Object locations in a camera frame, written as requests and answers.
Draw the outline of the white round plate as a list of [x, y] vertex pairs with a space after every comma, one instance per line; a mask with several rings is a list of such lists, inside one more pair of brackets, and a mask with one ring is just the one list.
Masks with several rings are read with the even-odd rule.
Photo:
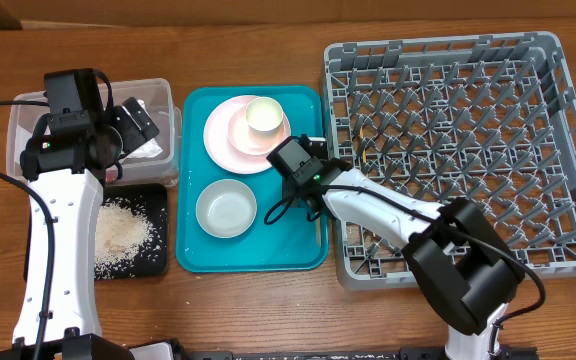
[[204, 127], [204, 147], [210, 158], [222, 169], [236, 174], [256, 174], [271, 167], [268, 154], [246, 155], [236, 150], [228, 140], [228, 124], [233, 114], [244, 108], [254, 95], [241, 95], [219, 104], [209, 115]]

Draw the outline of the clear plastic bin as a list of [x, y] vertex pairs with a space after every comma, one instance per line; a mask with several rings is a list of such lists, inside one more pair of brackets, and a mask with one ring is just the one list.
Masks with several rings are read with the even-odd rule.
[[[146, 110], [159, 128], [155, 138], [162, 152], [156, 157], [132, 158], [121, 161], [123, 177], [116, 178], [117, 171], [107, 171], [107, 183], [110, 186], [159, 183], [167, 187], [177, 184], [179, 178], [179, 160], [177, 150], [181, 136], [181, 111], [174, 105], [171, 88], [163, 78], [113, 82], [114, 102], [122, 104], [130, 97], [141, 100]], [[41, 115], [48, 112], [46, 107], [14, 106], [10, 111], [7, 146], [6, 174], [21, 180], [22, 170], [19, 156], [31, 138], [35, 124]]]

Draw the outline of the pink bowl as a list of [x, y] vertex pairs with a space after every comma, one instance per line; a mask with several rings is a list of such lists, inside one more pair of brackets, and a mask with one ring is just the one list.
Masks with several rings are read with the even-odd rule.
[[236, 150], [246, 155], [268, 154], [290, 135], [290, 123], [286, 115], [277, 131], [269, 136], [255, 133], [249, 127], [244, 108], [237, 110], [228, 124], [228, 140]]

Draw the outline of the white rice pile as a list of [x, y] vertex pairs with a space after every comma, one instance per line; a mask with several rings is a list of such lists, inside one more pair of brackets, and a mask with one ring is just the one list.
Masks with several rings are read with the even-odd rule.
[[96, 280], [149, 276], [165, 265], [161, 227], [148, 218], [146, 206], [126, 197], [105, 201], [95, 235]]

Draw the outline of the black flat tray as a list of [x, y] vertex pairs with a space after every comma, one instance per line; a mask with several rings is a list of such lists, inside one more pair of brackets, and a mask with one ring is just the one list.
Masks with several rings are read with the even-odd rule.
[[95, 278], [160, 276], [168, 268], [168, 189], [157, 183], [108, 187], [95, 244]]

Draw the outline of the grey bowl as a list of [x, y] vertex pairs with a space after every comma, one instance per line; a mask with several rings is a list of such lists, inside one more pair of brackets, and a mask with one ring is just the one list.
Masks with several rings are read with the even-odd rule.
[[199, 195], [196, 219], [207, 234], [221, 239], [242, 235], [253, 224], [257, 201], [243, 182], [223, 179], [208, 185]]

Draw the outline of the grey dishwasher rack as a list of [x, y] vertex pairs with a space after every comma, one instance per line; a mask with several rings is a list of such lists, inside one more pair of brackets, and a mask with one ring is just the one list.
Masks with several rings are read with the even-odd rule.
[[576, 277], [576, 93], [556, 35], [334, 43], [323, 65], [331, 156], [416, 199], [468, 198], [540, 276]]

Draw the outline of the white napkin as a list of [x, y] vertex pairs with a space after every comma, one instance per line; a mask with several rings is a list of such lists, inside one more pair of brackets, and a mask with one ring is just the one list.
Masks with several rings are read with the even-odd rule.
[[132, 158], [150, 158], [156, 157], [162, 152], [162, 148], [158, 145], [157, 141], [154, 139], [148, 141], [146, 144], [139, 147], [133, 153], [125, 153], [128, 157]]

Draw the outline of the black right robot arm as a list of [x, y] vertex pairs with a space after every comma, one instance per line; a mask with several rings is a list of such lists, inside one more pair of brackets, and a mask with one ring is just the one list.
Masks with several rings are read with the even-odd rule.
[[319, 159], [307, 137], [290, 137], [267, 157], [309, 220], [326, 214], [358, 225], [402, 254], [432, 309], [449, 327], [449, 359], [494, 359], [498, 332], [525, 270], [471, 201], [446, 205], [405, 196], [339, 158]]

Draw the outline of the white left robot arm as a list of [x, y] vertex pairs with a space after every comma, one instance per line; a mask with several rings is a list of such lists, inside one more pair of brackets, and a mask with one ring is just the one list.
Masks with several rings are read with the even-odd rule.
[[24, 153], [32, 224], [26, 300], [13, 332], [13, 345], [0, 359], [177, 359], [169, 341], [125, 348], [101, 336], [94, 293], [94, 243], [102, 204], [103, 176], [63, 167], [45, 170], [39, 156], [59, 146], [87, 146], [103, 139], [109, 105], [63, 110], [52, 106], [37, 123]]

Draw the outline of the cream cup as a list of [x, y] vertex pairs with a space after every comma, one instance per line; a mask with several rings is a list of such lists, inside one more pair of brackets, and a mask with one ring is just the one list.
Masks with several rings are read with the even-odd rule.
[[249, 128], [260, 135], [275, 134], [283, 122], [283, 109], [271, 97], [257, 97], [245, 107], [245, 119]]

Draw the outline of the bamboo chopstick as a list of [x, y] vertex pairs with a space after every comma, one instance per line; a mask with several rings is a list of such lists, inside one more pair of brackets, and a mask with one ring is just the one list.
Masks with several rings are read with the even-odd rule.
[[365, 164], [367, 162], [366, 149], [367, 149], [368, 141], [370, 140], [370, 138], [366, 137], [366, 133], [365, 133], [363, 127], [359, 128], [359, 137], [360, 137], [360, 144], [358, 147], [358, 152], [361, 155], [362, 163]]

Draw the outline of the teal serving tray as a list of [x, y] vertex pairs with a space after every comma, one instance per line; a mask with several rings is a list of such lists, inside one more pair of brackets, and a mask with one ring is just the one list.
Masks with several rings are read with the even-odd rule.
[[[219, 167], [204, 147], [204, 127], [211, 112], [229, 98], [271, 97], [287, 115], [292, 135], [323, 133], [319, 95], [303, 85], [205, 87], [192, 92], [182, 113], [180, 175], [177, 198], [176, 257], [195, 273], [309, 270], [328, 253], [325, 219], [309, 222], [306, 211], [291, 207], [273, 225], [267, 211], [282, 198], [282, 178], [270, 167], [256, 174], [236, 174]], [[234, 238], [213, 237], [202, 230], [195, 206], [200, 193], [223, 179], [243, 182], [254, 193], [257, 214], [251, 227]]]

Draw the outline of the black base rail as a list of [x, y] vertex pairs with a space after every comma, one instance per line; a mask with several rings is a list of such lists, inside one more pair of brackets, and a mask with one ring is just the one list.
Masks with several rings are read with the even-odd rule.
[[233, 353], [182, 351], [180, 360], [449, 360], [443, 347], [404, 347], [394, 351]]

